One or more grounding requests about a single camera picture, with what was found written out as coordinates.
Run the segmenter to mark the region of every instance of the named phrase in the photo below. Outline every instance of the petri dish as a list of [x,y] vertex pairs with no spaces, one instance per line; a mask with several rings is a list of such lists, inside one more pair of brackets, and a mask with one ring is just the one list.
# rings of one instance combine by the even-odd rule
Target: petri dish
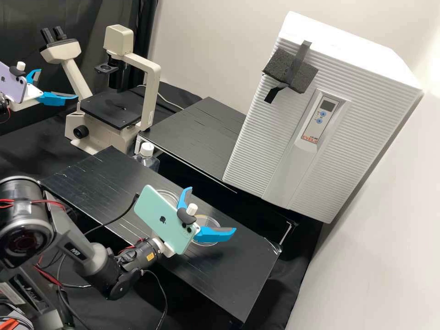
[[[211,227],[211,228],[220,228],[220,224],[218,223],[218,221],[212,217],[210,217],[209,215],[204,215],[204,214],[196,214],[195,215],[197,220],[196,223],[199,226],[204,226],[204,227]],[[213,246],[215,244],[217,244],[218,242],[214,242],[214,243],[199,243],[196,241],[192,241],[191,244],[195,244],[195,245],[199,245],[199,246],[203,246],[203,247],[209,247],[209,246]]]
[[166,199],[168,203],[172,206],[177,207],[177,203],[179,203],[179,198],[175,192],[166,189],[156,189],[156,191]]
[[[163,196],[166,199],[166,201],[169,202],[172,206],[177,207],[177,203],[179,203],[179,197],[175,192],[166,189],[156,189],[156,191],[159,194],[161,194],[161,196]],[[210,217],[209,215],[196,214],[195,217],[197,218],[196,223],[201,227],[205,226],[205,227],[220,228],[220,224],[218,223],[218,221],[213,217]],[[217,242],[199,243],[192,241],[191,244],[195,244],[203,247],[210,247],[217,244]]]

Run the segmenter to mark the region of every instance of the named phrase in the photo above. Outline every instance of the plastic bottle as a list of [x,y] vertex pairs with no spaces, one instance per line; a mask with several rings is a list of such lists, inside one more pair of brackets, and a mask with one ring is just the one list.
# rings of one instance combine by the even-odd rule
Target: plastic bottle
[[144,142],[141,150],[133,158],[139,163],[157,172],[159,170],[160,160],[153,156],[154,145],[150,142]]

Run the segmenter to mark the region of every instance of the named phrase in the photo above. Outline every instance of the control panel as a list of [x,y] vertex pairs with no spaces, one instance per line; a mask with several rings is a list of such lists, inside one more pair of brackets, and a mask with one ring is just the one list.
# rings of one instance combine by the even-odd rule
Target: control panel
[[338,105],[338,100],[323,96],[302,133],[301,139],[317,144]]

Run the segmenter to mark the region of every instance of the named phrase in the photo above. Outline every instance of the ribbed panel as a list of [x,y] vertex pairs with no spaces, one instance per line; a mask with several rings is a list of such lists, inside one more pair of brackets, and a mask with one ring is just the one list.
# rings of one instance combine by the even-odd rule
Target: ribbed panel
[[[299,45],[278,38],[274,52],[278,47],[295,54]],[[339,95],[351,106],[291,200],[294,211],[330,222],[421,91],[313,50],[306,60],[319,72],[304,94],[285,88],[268,104],[264,98],[278,82],[261,78],[224,181],[262,196],[315,89]]]

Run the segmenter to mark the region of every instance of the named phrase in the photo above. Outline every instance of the digital display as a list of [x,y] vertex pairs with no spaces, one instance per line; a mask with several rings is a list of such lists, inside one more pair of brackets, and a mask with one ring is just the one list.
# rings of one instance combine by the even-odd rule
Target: digital display
[[335,107],[335,104],[326,100],[323,100],[320,108],[329,112],[332,112]]

